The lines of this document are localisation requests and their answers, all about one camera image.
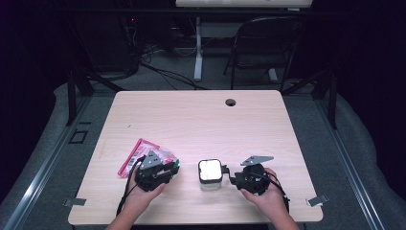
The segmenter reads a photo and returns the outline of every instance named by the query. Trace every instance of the desk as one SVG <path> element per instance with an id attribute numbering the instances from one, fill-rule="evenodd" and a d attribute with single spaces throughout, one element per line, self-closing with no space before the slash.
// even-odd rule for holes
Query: desk
<path id="1" fill-rule="evenodd" d="M 226 105 L 233 99 L 235 106 Z M 116 214 L 126 179 L 117 171 L 139 138 L 172 151 L 179 173 L 135 224 L 220 224 L 269 222 L 223 176 L 217 191 L 200 190 L 197 164 L 219 159 L 234 176 L 250 155 L 278 174 L 296 221 L 319 221 L 320 207 L 282 96 L 278 91 L 123 91 L 116 95 L 74 206 L 73 225 L 108 224 Z"/>
<path id="2" fill-rule="evenodd" d="M 310 8 L 313 0 L 176 0 L 176 7 L 181 8 Z M 200 17 L 196 18 L 196 63 L 194 66 L 194 80 L 201 81 L 203 56 L 201 50 L 201 23 Z"/>

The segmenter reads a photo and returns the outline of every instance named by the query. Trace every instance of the wooden tabletop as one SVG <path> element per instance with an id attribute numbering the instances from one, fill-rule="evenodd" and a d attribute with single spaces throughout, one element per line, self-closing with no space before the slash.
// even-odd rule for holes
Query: wooden tabletop
<path id="1" fill-rule="evenodd" d="M 176 7 L 191 8 L 309 8 L 313 0 L 176 0 Z"/>
<path id="2" fill-rule="evenodd" d="M 228 99 L 236 105 L 228 106 Z M 320 207 L 306 204 L 316 194 L 278 91 L 124 91 L 116 95 L 101 131 L 77 196 L 86 203 L 72 208 L 71 224 L 114 219 L 126 182 L 117 171 L 140 138 L 169 149 L 180 170 L 135 224 L 269 222 L 228 176 L 220 190 L 200 189 L 200 160 L 218 159 L 234 176 L 251 155 L 275 157 L 262 165 L 277 173 L 293 219 L 323 217 Z"/>

